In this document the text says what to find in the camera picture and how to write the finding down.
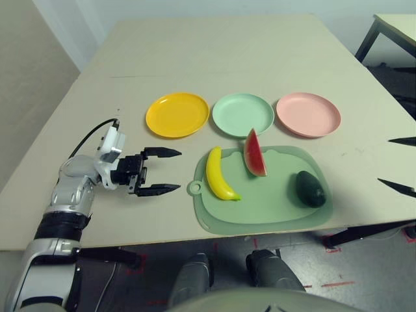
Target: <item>table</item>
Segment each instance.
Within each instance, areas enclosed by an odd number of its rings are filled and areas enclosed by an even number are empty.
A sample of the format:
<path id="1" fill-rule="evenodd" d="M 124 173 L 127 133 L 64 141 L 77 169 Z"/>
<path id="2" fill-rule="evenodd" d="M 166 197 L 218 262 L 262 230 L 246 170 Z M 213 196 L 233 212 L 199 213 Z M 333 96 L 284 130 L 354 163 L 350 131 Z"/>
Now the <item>table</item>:
<path id="1" fill-rule="evenodd" d="M 374 22 L 356 53 L 360 62 L 380 33 L 416 57 L 416 14 L 375 14 Z"/>
<path id="2" fill-rule="evenodd" d="M 305 231 L 362 226 L 416 217 L 414 198 L 376 180 L 414 185 L 416 149 L 391 138 L 410 137 L 415 124 L 394 98 L 312 15 L 123 21 L 74 82 L 0 194 L 0 250 L 24 249 L 33 239 L 57 181 L 59 166 L 99 122 L 120 119 L 127 135 L 123 155 L 145 146 L 182 151 L 147 161 L 147 185 L 180 184 L 163 196 L 137 198 L 124 187 L 96 187 L 92 221 L 83 247 L 106 247 L 218 237 L 196 220 L 186 192 L 199 159 L 213 146 L 238 141 L 210 120 L 178 140 L 155 136 L 144 116 L 157 98 L 191 92 L 212 106 L 222 96 L 249 92 L 274 103 L 291 92 L 333 101 L 343 116 L 332 135 L 304 139 L 277 122 L 260 136 L 267 145 L 304 148 L 332 187 L 334 210 L 324 224 Z M 96 133 L 80 151 L 93 155 Z"/>

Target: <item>dark green avocado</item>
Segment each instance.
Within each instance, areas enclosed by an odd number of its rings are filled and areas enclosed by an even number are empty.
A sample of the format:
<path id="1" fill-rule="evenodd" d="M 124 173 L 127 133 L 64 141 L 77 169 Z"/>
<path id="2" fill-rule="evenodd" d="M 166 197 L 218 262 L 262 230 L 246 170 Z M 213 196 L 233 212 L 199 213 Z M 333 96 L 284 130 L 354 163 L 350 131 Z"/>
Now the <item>dark green avocado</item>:
<path id="1" fill-rule="evenodd" d="M 296 175 L 296 193 L 305 205 L 318 208 L 325 204 L 326 195 L 319 180 L 307 171 Z"/>

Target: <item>banana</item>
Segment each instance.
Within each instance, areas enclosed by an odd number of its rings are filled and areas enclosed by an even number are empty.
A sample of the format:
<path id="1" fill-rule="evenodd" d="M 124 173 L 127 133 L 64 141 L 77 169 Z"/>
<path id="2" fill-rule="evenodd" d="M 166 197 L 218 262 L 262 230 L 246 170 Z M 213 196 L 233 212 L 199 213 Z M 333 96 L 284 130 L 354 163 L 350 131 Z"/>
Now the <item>banana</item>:
<path id="1" fill-rule="evenodd" d="M 224 180 L 221 171 L 221 147 L 211 150 L 207 159 L 206 174 L 209 187 L 221 200 L 240 200 L 238 195 Z"/>

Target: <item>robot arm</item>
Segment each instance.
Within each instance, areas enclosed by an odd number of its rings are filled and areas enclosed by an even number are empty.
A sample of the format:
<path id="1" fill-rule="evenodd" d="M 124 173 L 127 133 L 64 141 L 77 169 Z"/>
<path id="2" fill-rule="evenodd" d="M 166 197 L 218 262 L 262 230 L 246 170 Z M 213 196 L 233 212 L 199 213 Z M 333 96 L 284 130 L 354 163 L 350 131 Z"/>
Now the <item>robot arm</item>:
<path id="1" fill-rule="evenodd" d="M 45 311 L 41 308 L 44 304 L 54 304 L 55 308 L 62 307 L 66 311 L 76 310 L 81 286 L 81 269 L 76 261 L 81 250 L 82 230 L 90 221 L 94 186 L 102 184 L 114 190 L 118 185 L 127 185 L 128 193 L 137 196 L 160 195 L 179 187 L 156 184 L 142 188 L 141 185 L 146 181 L 144 161 L 149 156 L 173 157 L 180 152 L 145 148 L 140 154 L 119 159 L 124 141 L 125 135 L 118 132 L 118 121 L 114 122 L 101 138 L 94 158 L 71 155 L 60 167 L 51 202 L 10 287 L 5 312 L 23 308 L 26 311 L 36 306 L 39 311 Z"/>

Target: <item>toy fruit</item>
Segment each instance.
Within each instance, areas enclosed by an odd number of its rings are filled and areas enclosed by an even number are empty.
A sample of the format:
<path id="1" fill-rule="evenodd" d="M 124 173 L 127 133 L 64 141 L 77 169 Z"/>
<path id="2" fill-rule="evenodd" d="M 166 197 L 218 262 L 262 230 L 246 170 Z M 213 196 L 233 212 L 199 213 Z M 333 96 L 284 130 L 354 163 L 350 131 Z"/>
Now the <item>toy fruit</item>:
<path id="1" fill-rule="evenodd" d="M 267 176 L 266 164 L 255 130 L 252 129 L 244 145 L 244 161 L 247 169 L 255 176 Z"/>
<path id="2" fill-rule="evenodd" d="M 216 197 L 221 200 L 240 200 L 238 195 L 224 180 L 221 171 L 221 148 L 213 148 L 208 155 L 207 167 L 205 169 L 209 187 Z"/>
<path id="3" fill-rule="evenodd" d="M 305 205 L 312 208 L 318 208 L 326 202 L 326 196 L 319 180 L 307 171 L 297 174 L 296 193 Z"/>

